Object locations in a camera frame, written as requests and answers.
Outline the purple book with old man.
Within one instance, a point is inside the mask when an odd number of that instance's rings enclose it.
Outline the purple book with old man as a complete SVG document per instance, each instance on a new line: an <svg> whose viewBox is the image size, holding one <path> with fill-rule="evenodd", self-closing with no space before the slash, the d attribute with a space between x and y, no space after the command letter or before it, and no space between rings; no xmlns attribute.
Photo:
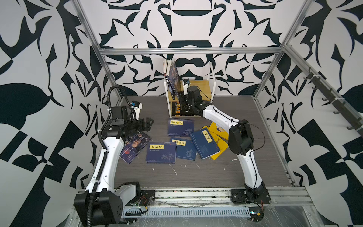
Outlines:
<svg viewBox="0 0 363 227"><path fill-rule="evenodd" d="M179 99L180 98L180 94L181 94L181 80L180 80L180 76L176 67L176 64L173 60L171 60L169 62L169 66L170 66L170 71L169 71L169 80L172 86L172 89L175 93L175 98L174 99Z"/></svg>

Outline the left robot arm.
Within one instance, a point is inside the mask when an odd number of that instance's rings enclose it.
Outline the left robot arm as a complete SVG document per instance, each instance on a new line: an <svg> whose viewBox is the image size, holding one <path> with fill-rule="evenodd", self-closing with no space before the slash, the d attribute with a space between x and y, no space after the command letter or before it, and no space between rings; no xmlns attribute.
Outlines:
<svg viewBox="0 0 363 227"><path fill-rule="evenodd" d="M130 102L120 85L109 89L107 105L107 119L97 134L101 144L100 157L85 191L77 194L74 200L85 227L120 223L124 207L141 198L139 182L123 183L114 188L115 173L126 141L136 133L150 131L154 121L139 118L142 104Z"/></svg>

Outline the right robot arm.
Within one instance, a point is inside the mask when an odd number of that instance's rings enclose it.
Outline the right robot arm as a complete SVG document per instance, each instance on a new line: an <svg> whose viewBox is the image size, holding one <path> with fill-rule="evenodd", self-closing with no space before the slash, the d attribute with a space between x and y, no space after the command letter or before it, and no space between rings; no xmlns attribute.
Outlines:
<svg viewBox="0 0 363 227"><path fill-rule="evenodd" d="M254 138L247 120L233 118L214 106L212 101L202 99L200 88L190 86L184 99L194 113L208 119L228 132L228 146L237 156L244 174L246 194L258 197L267 193L254 158Z"/></svg>

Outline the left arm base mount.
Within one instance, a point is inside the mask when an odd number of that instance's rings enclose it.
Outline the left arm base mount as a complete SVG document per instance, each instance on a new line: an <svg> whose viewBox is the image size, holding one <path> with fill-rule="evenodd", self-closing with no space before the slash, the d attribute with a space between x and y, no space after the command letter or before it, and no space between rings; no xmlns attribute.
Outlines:
<svg viewBox="0 0 363 227"><path fill-rule="evenodd" d="M155 201L155 190L141 190L136 199L127 203L127 206L148 206Z"/></svg>

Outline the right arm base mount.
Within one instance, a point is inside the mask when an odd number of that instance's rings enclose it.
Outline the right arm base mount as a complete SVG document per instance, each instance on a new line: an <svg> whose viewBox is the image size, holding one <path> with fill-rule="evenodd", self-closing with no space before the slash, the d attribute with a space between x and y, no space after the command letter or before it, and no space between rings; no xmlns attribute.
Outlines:
<svg viewBox="0 0 363 227"><path fill-rule="evenodd" d="M232 189L231 201L233 204L270 204L271 197L266 188L258 189Z"/></svg>

